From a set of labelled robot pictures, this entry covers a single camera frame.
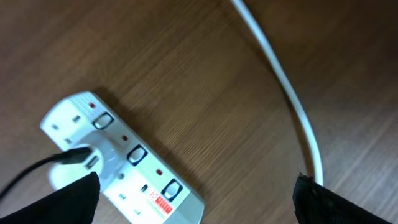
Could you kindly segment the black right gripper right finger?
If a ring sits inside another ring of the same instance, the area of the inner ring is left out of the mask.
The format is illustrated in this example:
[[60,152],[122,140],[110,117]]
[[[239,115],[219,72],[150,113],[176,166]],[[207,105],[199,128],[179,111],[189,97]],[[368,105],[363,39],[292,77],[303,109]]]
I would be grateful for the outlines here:
[[390,224],[300,174],[293,191],[299,224]]

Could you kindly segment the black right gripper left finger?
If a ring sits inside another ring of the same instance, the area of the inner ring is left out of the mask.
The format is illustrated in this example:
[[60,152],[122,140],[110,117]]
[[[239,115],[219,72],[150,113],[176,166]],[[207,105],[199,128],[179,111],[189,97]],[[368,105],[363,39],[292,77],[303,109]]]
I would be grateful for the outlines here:
[[1,218],[1,224],[91,224],[100,197],[95,172]]

